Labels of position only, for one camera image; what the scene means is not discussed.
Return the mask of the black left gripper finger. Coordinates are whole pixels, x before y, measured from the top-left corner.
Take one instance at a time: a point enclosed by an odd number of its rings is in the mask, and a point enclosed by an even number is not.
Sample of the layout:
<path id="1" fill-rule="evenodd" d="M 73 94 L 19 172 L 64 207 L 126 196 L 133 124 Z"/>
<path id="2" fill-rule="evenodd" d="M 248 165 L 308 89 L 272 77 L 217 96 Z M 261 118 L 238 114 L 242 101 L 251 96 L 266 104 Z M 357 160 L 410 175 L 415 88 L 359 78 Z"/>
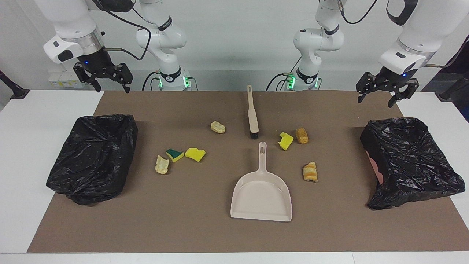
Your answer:
<path id="1" fill-rule="evenodd" d="M 361 103 L 365 96 L 371 92 L 380 91 L 382 83 L 382 76 L 373 75 L 370 72 L 365 72 L 356 83 L 356 91 L 359 93 L 357 102 Z"/>
<path id="2" fill-rule="evenodd" d="M 394 95 L 388 101 L 388 107 L 393 107 L 400 100 L 410 99 L 419 86 L 420 84 L 417 79 L 410 79 L 403 84 L 392 84 L 391 92 L 394 92 Z"/>

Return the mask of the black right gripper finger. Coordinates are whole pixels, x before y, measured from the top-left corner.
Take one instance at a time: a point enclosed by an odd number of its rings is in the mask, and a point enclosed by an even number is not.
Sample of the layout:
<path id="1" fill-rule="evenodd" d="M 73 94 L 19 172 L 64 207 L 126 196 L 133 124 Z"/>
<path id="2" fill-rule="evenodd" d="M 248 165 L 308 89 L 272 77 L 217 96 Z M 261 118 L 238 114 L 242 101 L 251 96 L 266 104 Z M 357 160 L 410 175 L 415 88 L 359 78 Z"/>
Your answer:
<path id="1" fill-rule="evenodd" d="M 113 65 L 110 70 L 111 80 L 118 82 L 122 85 L 124 92 L 127 94 L 130 92 L 130 85 L 133 81 L 133 75 L 126 63 L 120 63 L 119 65 Z"/>
<path id="2" fill-rule="evenodd" d="M 85 68 L 84 68 L 84 66 L 80 62 L 75 63 L 75 65 L 73 66 L 73 70 L 74 70 L 75 74 L 77 75 L 80 82 L 92 85 L 92 87 L 94 88 L 94 90 L 96 92 L 101 91 L 101 85 L 96 80 L 96 74 L 95 73 L 92 73 L 91 75 L 88 75 Z"/>

